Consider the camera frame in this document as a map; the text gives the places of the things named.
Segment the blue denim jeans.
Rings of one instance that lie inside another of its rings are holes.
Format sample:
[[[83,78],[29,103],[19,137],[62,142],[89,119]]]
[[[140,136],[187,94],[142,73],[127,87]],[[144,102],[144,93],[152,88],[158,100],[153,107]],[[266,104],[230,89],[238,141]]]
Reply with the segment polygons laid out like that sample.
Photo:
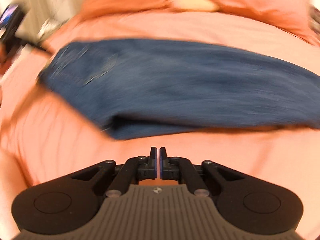
[[[202,128],[319,128],[319,76],[199,42],[72,42],[39,80],[114,139]]]

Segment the orange bed sheet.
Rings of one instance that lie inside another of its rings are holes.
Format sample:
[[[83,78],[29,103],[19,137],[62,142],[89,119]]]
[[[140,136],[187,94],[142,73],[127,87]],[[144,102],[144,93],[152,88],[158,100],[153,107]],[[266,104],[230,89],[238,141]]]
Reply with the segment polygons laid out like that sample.
[[[249,18],[206,12],[145,11],[83,21],[74,17],[48,43],[60,49],[73,40],[151,37],[223,44],[277,57],[319,73],[319,48],[276,27]],[[193,163],[205,159],[270,181],[295,192],[304,204],[297,229],[306,239],[319,235],[319,131],[272,128],[205,131],[114,140],[35,84],[47,57],[20,58],[2,81],[1,237],[17,232],[10,217],[23,189],[113,159],[119,163],[165,147]]]

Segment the small yellow cushion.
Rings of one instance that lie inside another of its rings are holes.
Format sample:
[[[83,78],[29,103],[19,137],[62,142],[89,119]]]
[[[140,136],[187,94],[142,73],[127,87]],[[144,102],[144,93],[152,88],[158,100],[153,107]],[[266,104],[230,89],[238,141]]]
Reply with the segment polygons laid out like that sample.
[[[176,12],[216,12],[219,6],[211,0],[171,0]]]

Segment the right orange pillow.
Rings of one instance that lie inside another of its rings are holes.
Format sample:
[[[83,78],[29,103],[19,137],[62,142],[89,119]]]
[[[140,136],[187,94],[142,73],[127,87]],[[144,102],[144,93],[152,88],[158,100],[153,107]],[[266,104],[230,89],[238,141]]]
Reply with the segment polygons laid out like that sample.
[[[212,0],[221,12],[251,18],[319,46],[309,26],[309,0]]]

